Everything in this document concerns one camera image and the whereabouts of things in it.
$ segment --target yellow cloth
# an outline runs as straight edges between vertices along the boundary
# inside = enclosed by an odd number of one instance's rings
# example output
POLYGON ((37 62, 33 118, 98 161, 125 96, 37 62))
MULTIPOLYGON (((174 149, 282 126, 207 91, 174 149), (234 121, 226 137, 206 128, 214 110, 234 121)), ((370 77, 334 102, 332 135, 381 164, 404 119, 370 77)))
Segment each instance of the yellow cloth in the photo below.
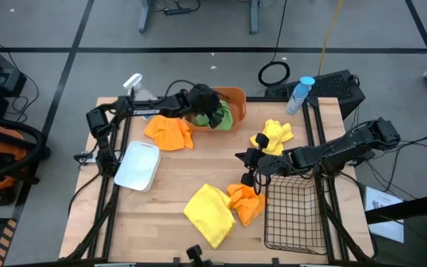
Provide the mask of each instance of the yellow cloth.
POLYGON ((231 208, 236 210, 243 226, 250 223, 265 209, 265 195, 257 196, 247 185, 229 185, 227 195, 231 198, 231 208))
MULTIPOLYGON (((291 125, 289 123, 281 126, 278 121, 274 121, 272 119, 269 119, 265 122, 265 129, 263 129, 263 134, 270 139, 268 147, 263 148, 263 152, 276 156, 281 156, 282 151, 284 150, 282 146, 283 142, 286 142, 294 137, 291 130, 291 125)), ((256 135, 250 137, 251 143, 254 146, 258 146, 258 143, 255 141, 255 139, 256 135)))
POLYGON ((184 147, 193 149, 192 130, 179 118, 155 116, 146 126, 145 135, 154 139, 162 151, 175 151, 184 147))
POLYGON ((213 248, 218 248, 235 226, 231 200, 218 188, 204 184, 185 206, 184 214, 213 248))

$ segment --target green cloth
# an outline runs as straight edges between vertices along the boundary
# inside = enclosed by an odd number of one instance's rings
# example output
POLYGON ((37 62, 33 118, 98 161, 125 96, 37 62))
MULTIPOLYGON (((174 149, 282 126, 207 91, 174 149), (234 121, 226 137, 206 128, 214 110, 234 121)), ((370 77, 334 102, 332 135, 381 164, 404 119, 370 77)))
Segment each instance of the green cloth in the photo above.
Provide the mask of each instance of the green cloth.
MULTIPOLYGON (((231 116, 231 110, 225 100, 220 100, 220 108, 216 110, 215 114, 222 117, 222 122, 215 128, 218 131, 229 131, 234 124, 234 118, 231 116)), ((192 118, 192 124, 195 126, 208 127, 209 119, 206 115, 197 115, 192 118)))

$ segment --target orange vacuum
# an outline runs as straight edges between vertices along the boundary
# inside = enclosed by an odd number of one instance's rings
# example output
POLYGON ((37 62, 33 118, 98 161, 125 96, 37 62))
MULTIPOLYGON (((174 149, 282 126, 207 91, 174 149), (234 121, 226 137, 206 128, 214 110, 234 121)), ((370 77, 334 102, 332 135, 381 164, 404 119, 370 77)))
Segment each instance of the orange vacuum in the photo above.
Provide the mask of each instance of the orange vacuum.
POLYGON ((16 180, 37 184, 39 179, 27 173, 28 166, 49 157, 45 138, 35 128, 18 122, 0 120, 0 205, 9 205, 15 199, 16 180), (34 137, 35 143, 24 140, 19 133, 34 137))

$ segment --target gray floor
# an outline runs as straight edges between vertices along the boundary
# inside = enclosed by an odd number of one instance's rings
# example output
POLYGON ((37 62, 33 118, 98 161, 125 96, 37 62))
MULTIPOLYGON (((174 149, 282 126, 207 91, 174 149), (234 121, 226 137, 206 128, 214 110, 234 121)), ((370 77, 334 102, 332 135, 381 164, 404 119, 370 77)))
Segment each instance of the gray floor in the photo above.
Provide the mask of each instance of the gray floor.
MULTIPOLYGON (((136 29, 140 3, 133 0, 95 0, 81 47, 273 47, 279 29, 283 0, 266 1, 260 10, 260 32, 248 33, 248 4, 234 0, 201 0, 202 8, 186 16, 150 15, 147 32, 136 29)), ((413 0, 427 30, 427 0, 413 0)), ((195 7, 192 0, 185 6, 195 7)), ((70 47, 87 0, 0 1, 0 43, 7 47, 70 47)), ((280 41, 281 47, 322 47, 337 1, 289 1, 280 41)), ((156 4, 163 7, 162 1, 156 4)), ((425 48, 404 0, 346 1, 331 34, 329 47, 425 48)), ((36 80, 38 101, 27 112, 27 123, 42 129, 57 89, 66 53, 15 53, 19 68, 36 80)), ((52 157, 43 162, 7 256, 6 264, 55 260, 67 222, 67 205, 78 170, 72 155, 87 139, 85 113, 99 96, 123 94, 122 83, 133 73, 143 73, 145 84, 162 95, 174 79, 209 85, 239 86, 249 96, 261 96, 264 87, 256 80, 258 70, 271 53, 78 53, 68 77, 49 135, 52 157)), ((290 80, 315 75, 320 60, 316 53, 278 54, 291 66, 290 80)), ((421 54, 328 54, 322 73, 349 69, 357 74, 367 99, 360 106, 360 121, 382 116, 390 119, 403 139, 427 135, 427 87, 421 78, 427 55, 421 54)), ((267 79, 277 77, 268 71, 267 79)), ((29 82, 23 95, 34 97, 29 82)), ((346 125, 351 124, 348 118, 346 125)), ((427 151, 406 148, 398 162, 394 183, 416 197, 427 196, 427 151)), ((374 162, 388 179, 390 156, 374 162)), ((359 181, 381 188, 366 165, 356 169, 359 181)), ((398 190, 394 192, 408 197, 398 190)), ((0 208, 0 217, 13 207, 0 208)), ((407 220, 427 235, 427 217, 407 220)), ((379 258, 399 262, 408 258, 427 266, 427 244, 406 231, 399 245, 377 238, 379 258)))

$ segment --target yellow cable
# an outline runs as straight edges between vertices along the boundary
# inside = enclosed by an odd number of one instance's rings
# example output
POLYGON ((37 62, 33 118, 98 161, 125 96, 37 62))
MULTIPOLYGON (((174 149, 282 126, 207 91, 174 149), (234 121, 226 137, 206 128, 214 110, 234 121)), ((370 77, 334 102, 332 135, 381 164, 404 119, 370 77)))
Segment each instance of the yellow cable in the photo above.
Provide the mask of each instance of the yellow cable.
POLYGON ((320 70, 322 69, 322 63, 324 63, 325 47, 327 46, 327 40, 329 39, 329 34, 331 34, 332 28, 334 27, 335 22, 337 21, 337 18, 339 17, 339 12, 340 12, 340 8, 342 7, 342 3, 343 3, 343 0, 339 0, 339 4, 337 4, 337 8, 335 10, 334 19, 332 20, 332 23, 329 26, 329 29, 327 30, 327 35, 325 35, 324 46, 322 47, 322 53, 320 55, 319 70, 317 71, 318 76, 320 76, 320 70))

